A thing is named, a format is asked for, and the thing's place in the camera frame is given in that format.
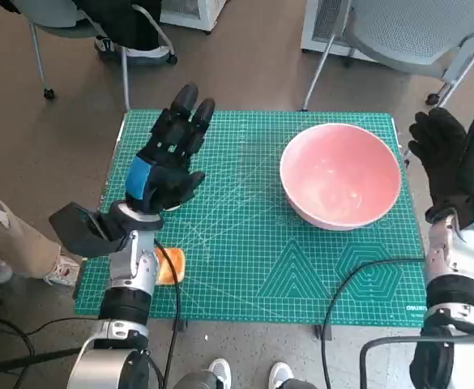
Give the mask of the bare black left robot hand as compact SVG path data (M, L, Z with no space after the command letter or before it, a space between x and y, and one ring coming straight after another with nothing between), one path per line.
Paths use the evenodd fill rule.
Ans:
M194 197L205 173L190 171L215 110L212 98L196 105L195 83L183 86L154 123L147 143L136 153L126 179L126 204L143 214L159 214Z

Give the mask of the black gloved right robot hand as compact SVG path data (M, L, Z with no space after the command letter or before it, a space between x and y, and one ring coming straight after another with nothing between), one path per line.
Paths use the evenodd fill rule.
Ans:
M409 132L409 150L429 180L429 213L449 207L474 213L474 118L464 128L447 109L435 107L416 113Z

